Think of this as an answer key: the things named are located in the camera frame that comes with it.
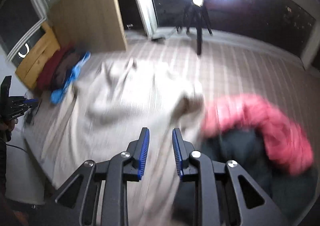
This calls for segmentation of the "cream knit sweater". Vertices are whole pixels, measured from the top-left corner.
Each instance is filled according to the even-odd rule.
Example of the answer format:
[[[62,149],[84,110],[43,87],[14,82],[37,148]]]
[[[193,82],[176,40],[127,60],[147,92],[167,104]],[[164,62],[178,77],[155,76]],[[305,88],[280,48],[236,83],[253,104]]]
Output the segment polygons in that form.
[[[53,186],[61,186],[88,159],[101,162],[124,151],[142,128],[150,131],[145,173],[128,184],[130,225],[173,225],[178,176],[172,131],[195,143],[204,117],[198,80],[164,63],[104,61],[69,88],[44,141]]]

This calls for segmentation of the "blue garment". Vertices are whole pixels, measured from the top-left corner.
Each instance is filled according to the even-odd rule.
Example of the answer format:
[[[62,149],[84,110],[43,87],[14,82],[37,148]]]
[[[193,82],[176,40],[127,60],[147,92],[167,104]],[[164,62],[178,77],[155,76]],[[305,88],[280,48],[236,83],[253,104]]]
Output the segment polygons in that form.
[[[56,89],[51,93],[50,101],[52,104],[58,104],[62,102],[63,97],[68,90],[68,87],[78,79],[82,67],[90,59],[90,57],[90,52],[83,53],[76,64],[67,71],[66,80],[64,81],[62,88]]]

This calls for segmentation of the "red garment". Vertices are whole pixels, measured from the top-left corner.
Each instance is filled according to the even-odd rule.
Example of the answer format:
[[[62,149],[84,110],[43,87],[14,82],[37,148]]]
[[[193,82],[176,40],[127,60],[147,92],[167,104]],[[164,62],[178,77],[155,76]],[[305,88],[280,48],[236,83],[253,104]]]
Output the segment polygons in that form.
[[[36,88],[40,91],[49,90],[50,83],[53,75],[58,67],[59,63],[63,59],[63,56],[73,48],[72,44],[57,50],[49,59],[46,61],[42,71],[37,77]]]

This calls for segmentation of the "pine wood plank panel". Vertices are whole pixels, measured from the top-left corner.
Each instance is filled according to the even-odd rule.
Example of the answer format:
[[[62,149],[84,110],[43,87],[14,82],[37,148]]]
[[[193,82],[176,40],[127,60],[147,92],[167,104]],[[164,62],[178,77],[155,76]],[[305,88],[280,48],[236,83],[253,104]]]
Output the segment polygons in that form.
[[[29,90],[36,88],[37,78],[45,63],[56,51],[60,50],[59,42],[48,22],[43,22],[41,27],[45,34],[38,40],[15,71],[16,76]]]

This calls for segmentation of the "black garment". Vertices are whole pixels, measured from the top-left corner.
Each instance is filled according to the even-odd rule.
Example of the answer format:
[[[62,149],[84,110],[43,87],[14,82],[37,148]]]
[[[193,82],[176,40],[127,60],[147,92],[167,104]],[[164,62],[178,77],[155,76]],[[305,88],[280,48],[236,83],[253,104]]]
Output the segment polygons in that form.
[[[253,129],[229,130],[204,140],[200,152],[217,162],[237,161],[295,225],[313,200],[318,172],[315,166],[292,176],[269,160],[262,136]]]

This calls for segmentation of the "brown garment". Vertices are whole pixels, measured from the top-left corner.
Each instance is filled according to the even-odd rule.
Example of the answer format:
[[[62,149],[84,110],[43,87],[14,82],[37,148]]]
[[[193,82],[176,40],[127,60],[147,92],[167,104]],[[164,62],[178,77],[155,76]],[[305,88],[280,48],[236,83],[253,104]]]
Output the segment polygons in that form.
[[[63,88],[67,77],[71,74],[72,68],[80,61],[83,54],[83,52],[78,51],[75,48],[68,50],[64,54],[53,73],[53,77],[50,82],[51,91]]]

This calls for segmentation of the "pink garment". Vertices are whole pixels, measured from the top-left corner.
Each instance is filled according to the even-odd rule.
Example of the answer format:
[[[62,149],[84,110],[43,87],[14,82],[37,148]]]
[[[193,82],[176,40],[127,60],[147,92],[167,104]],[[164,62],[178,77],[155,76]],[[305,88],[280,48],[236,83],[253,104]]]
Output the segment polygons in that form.
[[[215,137],[234,128],[257,130],[269,160],[290,175],[300,175],[313,165],[313,150],[300,124],[259,95],[220,97],[206,107],[203,136]]]

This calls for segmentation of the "light wooden board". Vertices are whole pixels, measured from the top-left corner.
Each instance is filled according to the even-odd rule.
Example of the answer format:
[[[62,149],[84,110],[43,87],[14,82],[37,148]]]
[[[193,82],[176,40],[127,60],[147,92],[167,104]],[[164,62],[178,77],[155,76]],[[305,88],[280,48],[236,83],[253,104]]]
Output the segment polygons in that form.
[[[51,0],[48,19],[62,47],[76,45],[90,52],[127,49],[118,0]]]

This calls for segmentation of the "beige plaid table mat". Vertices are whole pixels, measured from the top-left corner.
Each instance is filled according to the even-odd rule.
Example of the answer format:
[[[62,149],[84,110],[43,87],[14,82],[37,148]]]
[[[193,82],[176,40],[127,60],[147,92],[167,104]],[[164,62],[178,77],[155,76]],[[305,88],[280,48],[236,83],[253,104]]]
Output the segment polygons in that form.
[[[310,109],[304,95],[306,76],[297,63],[269,53],[211,41],[204,43],[201,56],[196,55],[194,48],[195,43],[187,39],[176,38],[165,44],[132,41],[124,52],[91,54],[79,78],[98,68],[104,61],[135,59],[164,63],[200,82],[204,104],[225,95],[258,94],[278,106],[305,129],[309,128]],[[61,103],[52,104],[49,93],[43,93],[39,109],[23,131],[32,153],[50,180],[53,162],[51,159],[42,160],[41,154]]]

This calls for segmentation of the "black light tripod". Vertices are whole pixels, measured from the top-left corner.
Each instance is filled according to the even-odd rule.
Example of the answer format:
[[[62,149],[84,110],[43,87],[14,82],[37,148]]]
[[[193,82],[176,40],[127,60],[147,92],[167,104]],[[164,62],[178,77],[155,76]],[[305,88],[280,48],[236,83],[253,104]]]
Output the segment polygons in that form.
[[[206,24],[206,28],[210,35],[213,35],[208,9],[205,4],[196,5],[190,2],[183,9],[182,19],[177,22],[176,31],[181,33],[183,26],[186,26],[186,34],[190,33],[191,24],[195,22],[196,28],[196,53],[198,56],[202,54],[202,24]]]

